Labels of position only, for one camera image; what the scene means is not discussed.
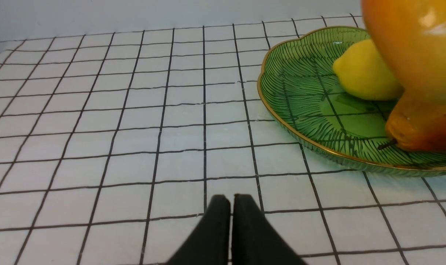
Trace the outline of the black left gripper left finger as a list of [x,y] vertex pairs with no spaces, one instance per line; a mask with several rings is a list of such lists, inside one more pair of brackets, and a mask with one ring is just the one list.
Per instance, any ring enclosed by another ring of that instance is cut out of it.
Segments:
[[214,195],[197,226],[166,264],[228,264],[229,231],[230,201],[224,195]]

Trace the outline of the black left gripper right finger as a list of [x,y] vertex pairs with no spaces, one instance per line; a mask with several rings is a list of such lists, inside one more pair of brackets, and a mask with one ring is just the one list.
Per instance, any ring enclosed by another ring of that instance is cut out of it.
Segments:
[[235,194],[233,265],[305,265],[260,211],[249,194]]

